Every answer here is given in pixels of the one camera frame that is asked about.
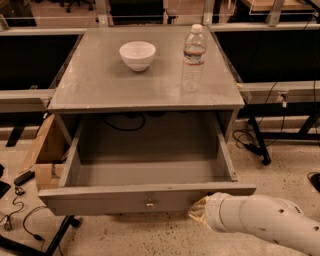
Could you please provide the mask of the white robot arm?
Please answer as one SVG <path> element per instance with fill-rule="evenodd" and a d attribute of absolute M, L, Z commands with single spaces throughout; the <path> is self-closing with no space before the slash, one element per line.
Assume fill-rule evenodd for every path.
<path fill-rule="evenodd" d="M 320 223 L 290 200 L 215 193 L 193 204 L 188 215 L 217 232 L 250 234 L 307 256 L 320 256 Z"/>

